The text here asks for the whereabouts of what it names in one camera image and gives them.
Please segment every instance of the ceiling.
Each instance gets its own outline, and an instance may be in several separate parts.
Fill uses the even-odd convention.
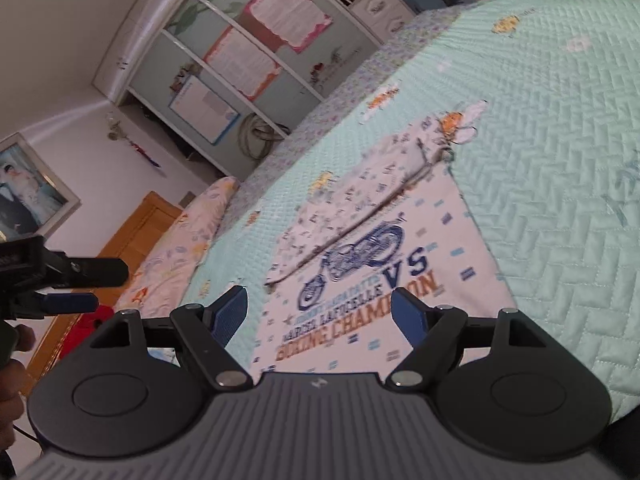
[[[91,84],[135,0],[0,0],[0,135]]]

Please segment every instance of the white cabinet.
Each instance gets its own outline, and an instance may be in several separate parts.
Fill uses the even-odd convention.
[[[414,13],[402,0],[356,0],[349,6],[349,11],[380,41],[391,38],[414,18]]]
[[[329,23],[296,49],[251,15],[252,1],[138,0],[105,54],[94,86],[114,102],[128,91],[223,173],[244,180],[264,156],[257,128],[266,124],[286,138],[379,45],[340,1],[310,0]],[[393,26],[395,19],[390,16],[384,26]],[[237,76],[223,76],[206,61],[230,31],[253,44],[245,50],[255,59],[259,55],[260,62],[267,59],[277,68],[250,96],[239,90]],[[215,142],[172,109],[187,73],[239,115]]]

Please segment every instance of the person's hand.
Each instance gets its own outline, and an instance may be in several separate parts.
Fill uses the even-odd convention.
[[[24,325],[15,329],[20,335],[16,350],[28,352],[36,343],[33,330]],[[26,386],[27,379],[27,370],[15,359],[0,370],[0,450],[8,449],[15,442],[14,420],[24,413],[20,389]]]

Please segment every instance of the light green quilted bedspread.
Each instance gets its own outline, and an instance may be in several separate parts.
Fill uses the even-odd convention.
[[[502,18],[514,29],[492,32]],[[485,100],[453,174],[518,306],[608,387],[615,417],[640,399],[640,0],[490,0],[391,77],[313,146],[212,247],[185,301],[247,286],[230,343],[248,366],[275,239],[322,171],[343,174],[382,136]],[[208,293],[199,294],[203,283]]]

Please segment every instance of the cabinet drawer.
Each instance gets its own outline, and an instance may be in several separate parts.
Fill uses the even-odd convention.
[[[414,14],[404,5],[396,5],[389,9],[388,12],[371,27],[371,31],[379,40],[386,41],[413,18]]]
[[[398,4],[399,0],[357,0],[349,10],[367,27],[373,27]]]
[[[356,0],[349,10],[381,41],[388,40],[414,18],[402,0]]]

